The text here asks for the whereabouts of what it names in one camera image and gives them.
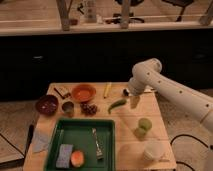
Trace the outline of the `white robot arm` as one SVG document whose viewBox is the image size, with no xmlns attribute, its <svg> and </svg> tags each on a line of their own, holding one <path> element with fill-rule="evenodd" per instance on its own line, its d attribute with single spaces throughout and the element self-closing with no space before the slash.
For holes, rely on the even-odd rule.
<svg viewBox="0 0 213 171">
<path fill-rule="evenodd" d="M 160 74 L 161 70 L 162 64 L 156 58 L 135 64 L 128 82 L 130 93 L 139 96 L 150 86 L 172 103 L 191 113 L 213 133 L 213 97 L 164 77 Z"/>
</svg>

